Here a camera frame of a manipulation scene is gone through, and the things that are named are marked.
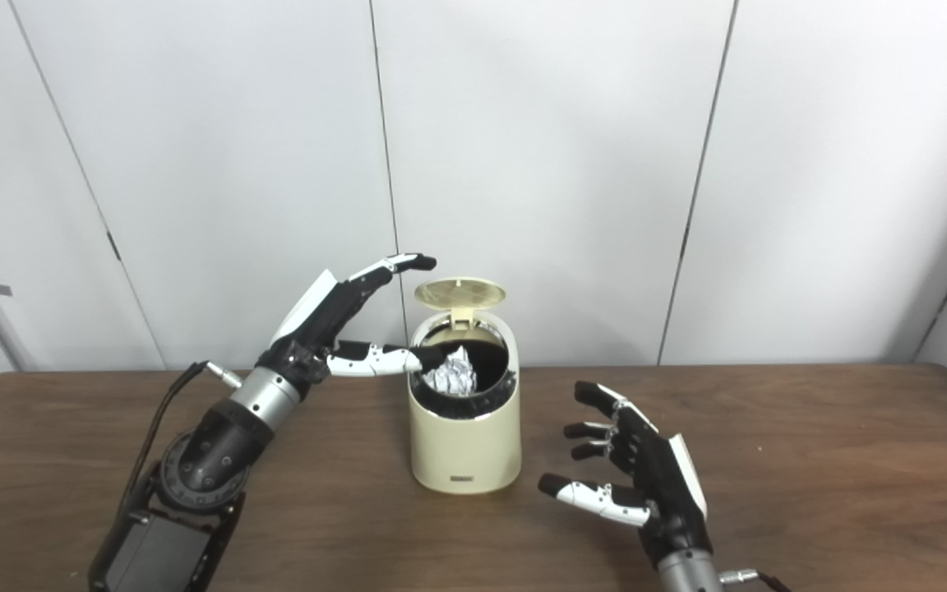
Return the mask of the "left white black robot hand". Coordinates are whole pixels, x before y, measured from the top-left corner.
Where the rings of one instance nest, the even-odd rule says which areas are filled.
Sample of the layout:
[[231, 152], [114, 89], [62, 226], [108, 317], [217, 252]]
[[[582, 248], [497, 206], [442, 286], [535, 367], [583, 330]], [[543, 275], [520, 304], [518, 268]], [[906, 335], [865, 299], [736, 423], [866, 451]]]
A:
[[441, 346], [377, 345], [340, 340], [342, 330], [368, 299], [406, 271], [431, 271], [437, 260], [421, 252], [399, 252], [347, 278], [324, 271], [286, 315], [256, 361], [274, 373], [276, 386], [288, 387], [305, 400], [328, 376], [368, 377], [431, 372], [443, 366]]

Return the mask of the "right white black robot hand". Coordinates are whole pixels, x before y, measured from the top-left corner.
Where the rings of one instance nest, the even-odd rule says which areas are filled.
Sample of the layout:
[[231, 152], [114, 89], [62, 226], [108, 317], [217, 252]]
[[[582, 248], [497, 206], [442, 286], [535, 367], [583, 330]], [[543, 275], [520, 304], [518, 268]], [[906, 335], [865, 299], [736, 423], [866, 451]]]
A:
[[609, 421], [581, 421], [563, 428], [565, 438], [583, 441], [571, 450], [572, 460], [605, 458], [631, 484], [545, 473], [538, 490], [603, 520], [636, 528], [655, 567], [673, 553], [714, 553], [705, 495], [683, 436], [663, 435], [635, 402], [600, 383], [579, 380], [574, 397]]

